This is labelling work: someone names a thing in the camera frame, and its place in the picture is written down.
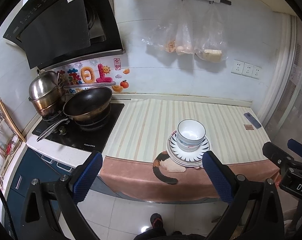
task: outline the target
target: cabinet handle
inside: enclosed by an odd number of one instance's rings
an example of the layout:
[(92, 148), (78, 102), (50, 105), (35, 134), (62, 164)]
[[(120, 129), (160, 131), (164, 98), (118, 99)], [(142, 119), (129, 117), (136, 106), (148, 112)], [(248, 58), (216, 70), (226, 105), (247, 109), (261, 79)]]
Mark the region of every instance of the cabinet handle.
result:
[(67, 171), (67, 172), (70, 172), (72, 170), (72, 167), (70, 167), (70, 170), (67, 170), (67, 169), (65, 169), (63, 167), (60, 167), (58, 164), (59, 163), (57, 163), (57, 167), (60, 168), (61, 170), (64, 170), (64, 171)]
[(41, 155), (41, 159), (42, 159), (43, 161), (45, 161), (46, 163), (49, 163), (49, 164), (52, 164), (52, 163), (53, 163), (53, 159), (48, 158), (48, 159), (50, 159), (51, 161), (47, 161), (46, 159), (43, 158), (43, 155)]
[(21, 183), (21, 180), (22, 180), (22, 176), (20, 175), (19, 180), (18, 180), (18, 183), (17, 183), (17, 186), (15, 187), (15, 189), (18, 189), (18, 188), (19, 188), (20, 183)]

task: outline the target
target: white saucer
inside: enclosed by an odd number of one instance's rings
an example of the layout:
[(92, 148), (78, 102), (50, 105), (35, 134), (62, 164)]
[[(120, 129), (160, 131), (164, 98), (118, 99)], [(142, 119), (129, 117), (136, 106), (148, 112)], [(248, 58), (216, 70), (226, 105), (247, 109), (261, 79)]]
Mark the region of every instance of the white saucer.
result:
[(205, 137), (200, 147), (193, 152), (185, 152), (180, 149), (176, 144), (176, 140), (176, 131), (174, 131), (166, 142), (167, 153), (173, 161), (185, 167), (201, 166), (203, 153), (210, 150), (210, 143), (207, 138)]

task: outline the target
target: black cable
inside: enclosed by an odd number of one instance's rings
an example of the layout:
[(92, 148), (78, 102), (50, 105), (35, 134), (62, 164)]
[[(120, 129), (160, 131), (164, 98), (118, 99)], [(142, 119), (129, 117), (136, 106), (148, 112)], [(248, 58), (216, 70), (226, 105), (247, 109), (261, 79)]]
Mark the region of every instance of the black cable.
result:
[(4, 209), (6, 211), (6, 214), (7, 214), (7, 217), (8, 217), (8, 224), (9, 224), (9, 229), (10, 229), (10, 232), (11, 232), (11, 237), (14, 240), (18, 240), (15, 227), (13, 226), (13, 222), (12, 222), (12, 218), (11, 218), (11, 214), (10, 214), (10, 211), (9, 211), (9, 208), (8, 208), (7, 201), (4, 197), (4, 195), (2, 194), (1, 190), (0, 190), (0, 199), (2, 201), (3, 207), (4, 207)]

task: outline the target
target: black range hood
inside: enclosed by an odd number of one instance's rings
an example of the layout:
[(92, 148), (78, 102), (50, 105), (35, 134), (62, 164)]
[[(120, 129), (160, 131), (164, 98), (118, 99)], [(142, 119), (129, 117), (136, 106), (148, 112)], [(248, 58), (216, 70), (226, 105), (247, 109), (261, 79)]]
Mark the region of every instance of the black range hood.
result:
[(109, 0), (28, 0), (3, 37), (26, 52), (30, 69), (125, 52)]

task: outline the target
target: gas stove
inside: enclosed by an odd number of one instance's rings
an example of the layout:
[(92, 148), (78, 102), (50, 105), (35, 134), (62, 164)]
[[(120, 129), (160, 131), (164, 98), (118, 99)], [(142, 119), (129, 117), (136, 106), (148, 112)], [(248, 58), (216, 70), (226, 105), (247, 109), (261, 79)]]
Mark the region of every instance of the gas stove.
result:
[[(52, 134), (46, 137), (44, 140), (50, 140), (65, 146), (77, 148), (80, 150), (92, 152), (102, 152), (109, 135), (118, 120), (118, 117), (124, 107), (124, 104), (110, 103), (111, 111), (107, 124), (102, 128), (95, 131), (84, 131), (74, 121), (65, 121), (61, 123)], [(49, 118), (49, 121), (41, 120), (36, 128), (32, 131), (32, 134), (39, 136), (45, 129), (47, 129), (54, 122), (63, 118), (59, 115), (58, 118)]]

